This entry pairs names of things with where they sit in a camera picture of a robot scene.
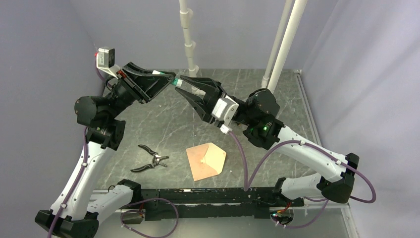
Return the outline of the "green white glue stick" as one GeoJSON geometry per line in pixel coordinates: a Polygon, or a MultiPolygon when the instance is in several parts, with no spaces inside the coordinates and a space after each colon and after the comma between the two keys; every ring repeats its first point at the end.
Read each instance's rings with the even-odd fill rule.
{"type": "MultiPolygon", "coordinates": [[[[153,70],[152,74],[170,74],[170,72],[153,70]]],[[[171,82],[171,84],[176,87],[180,87],[182,83],[183,83],[183,80],[177,77],[171,82]]]]}

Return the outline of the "tan envelope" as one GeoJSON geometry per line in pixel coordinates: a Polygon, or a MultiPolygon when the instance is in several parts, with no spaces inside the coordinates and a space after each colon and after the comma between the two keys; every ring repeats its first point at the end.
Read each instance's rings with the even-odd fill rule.
{"type": "Polygon", "coordinates": [[[187,148],[186,153],[194,181],[217,176],[223,170],[226,152],[214,143],[187,148]]]}

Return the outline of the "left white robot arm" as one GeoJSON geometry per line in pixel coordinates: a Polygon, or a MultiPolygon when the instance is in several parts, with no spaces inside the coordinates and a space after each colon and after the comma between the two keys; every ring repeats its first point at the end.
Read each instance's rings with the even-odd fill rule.
{"type": "Polygon", "coordinates": [[[124,137],[126,122],[117,116],[134,102],[148,103],[170,84],[177,85],[176,74],[143,69],[133,63],[120,67],[113,62],[97,61],[95,68],[98,74],[105,73],[116,83],[105,96],[83,96],[75,103],[77,122],[85,127],[84,144],[59,197],[35,217],[48,237],[92,238],[115,210],[157,202],[156,197],[143,195],[139,183],[128,179],[121,180],[95,201],[91,195],[124,137]]]}

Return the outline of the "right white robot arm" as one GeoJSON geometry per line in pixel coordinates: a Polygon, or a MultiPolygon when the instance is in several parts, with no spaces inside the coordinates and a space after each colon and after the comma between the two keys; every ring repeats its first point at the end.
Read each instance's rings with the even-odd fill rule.
{"type": "Polygon", "coordinates": [[[220,82],[210,78],[181,76],[184,82],[204,91],[199,97],[181,88],[177,91],[202,121],[231,134],[231,123],[245,125],[247,140],[268,153],[278,152],[306,165],[314,174],[300,178],[280,178],[273,200],[284,206],[291,200],[322,196],[336,203],[347,203],[354,186],[359,157],[329,151],[304,138],[277,119],[280,106],[266,88],[252,92],[246,100],[229,95],[220,82]]]}

